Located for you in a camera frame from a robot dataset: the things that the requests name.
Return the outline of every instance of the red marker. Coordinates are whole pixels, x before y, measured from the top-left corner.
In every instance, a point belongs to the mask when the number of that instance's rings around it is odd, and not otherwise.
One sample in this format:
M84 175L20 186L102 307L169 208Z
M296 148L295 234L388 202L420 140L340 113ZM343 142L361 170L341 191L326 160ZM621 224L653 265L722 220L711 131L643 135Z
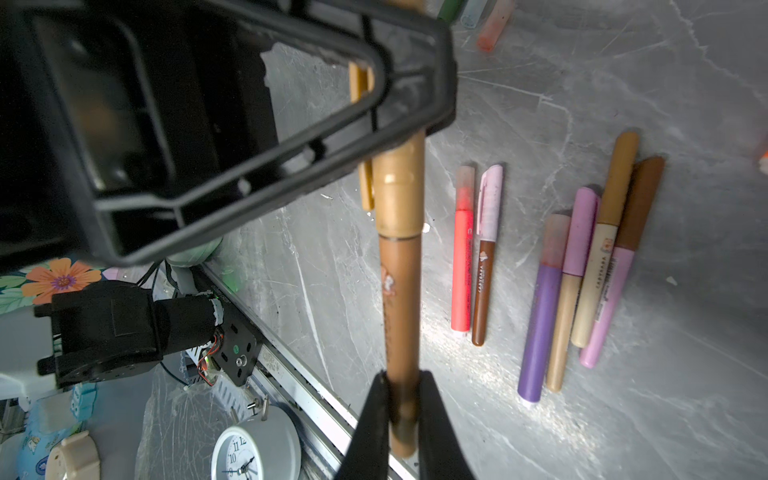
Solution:
M475 169L456 172L456 220L453 233L453 301L451 330L457 336L469 332L472 301L472 228L475 224Z

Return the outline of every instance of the purple marker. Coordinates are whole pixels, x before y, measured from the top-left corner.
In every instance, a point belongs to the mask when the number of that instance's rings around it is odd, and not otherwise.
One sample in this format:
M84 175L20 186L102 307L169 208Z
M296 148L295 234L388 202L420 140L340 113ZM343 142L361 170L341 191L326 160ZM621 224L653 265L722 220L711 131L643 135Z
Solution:
M538 266L533 308L518 383L518 394L528 402L538 402L541 399L541 387L544 384L549 349L552 346L554 317L558 311L565 244L570 225L571 218L559 214L550 215L544 225L544 249Z

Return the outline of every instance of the black plastic frame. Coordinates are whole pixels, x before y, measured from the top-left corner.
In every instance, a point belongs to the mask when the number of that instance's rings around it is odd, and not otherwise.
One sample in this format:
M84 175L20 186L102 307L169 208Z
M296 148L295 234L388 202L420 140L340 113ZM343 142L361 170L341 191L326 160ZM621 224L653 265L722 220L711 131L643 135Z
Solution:
M104 262L146 263L199 245L337 180L352 171L363 158L394 147L419 130L433 133L452 121L455 62L450 31L443 22L370 0L281 2L283 8L266 0L167 2L175 8L203 8L235 18L265 38L331 61L356 61L372 69L375 87L358 103L182 194L161 197L144 192L99 197L79 161L82 152L74 138L74 127L46 72L45 60L29 21L30 15L41 13L88 12L90 3L17 2L13 21L17 61L66 183L82 240L87 250ZM109 5L98 5L99 15L110 14ZM115 7L113 12L117 22L120 11ZM152 55L152 52L141 54ZM240 178L258 175L262 169L275 168L297 155L312 159L311 165L257 188L192 223L185 221L185 207ZM119 221L116 216L153 208L172 211L178 230L125 252L120 229L115 224Z

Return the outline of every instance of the green marker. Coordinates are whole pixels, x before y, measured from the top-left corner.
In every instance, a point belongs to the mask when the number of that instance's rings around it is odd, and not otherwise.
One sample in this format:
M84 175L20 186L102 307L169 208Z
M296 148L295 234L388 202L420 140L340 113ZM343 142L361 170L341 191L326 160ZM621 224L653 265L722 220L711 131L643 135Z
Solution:
M464 0L445 0L440 8L440 13L437 14L438 20L453 23L458 11L462 9L462 5L464 5Z

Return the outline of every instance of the translucent pen cap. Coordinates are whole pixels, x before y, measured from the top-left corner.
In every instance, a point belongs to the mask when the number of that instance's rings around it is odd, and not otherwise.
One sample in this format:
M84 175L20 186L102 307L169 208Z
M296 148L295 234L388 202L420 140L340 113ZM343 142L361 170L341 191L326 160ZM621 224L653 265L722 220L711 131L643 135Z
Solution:
M456 171L456 211L475 209L475 168L462 166Z
M568 242L568 228L571 218L568 215L552 214L544 224L544 249L541 251L541 264L563 267L565 244Z

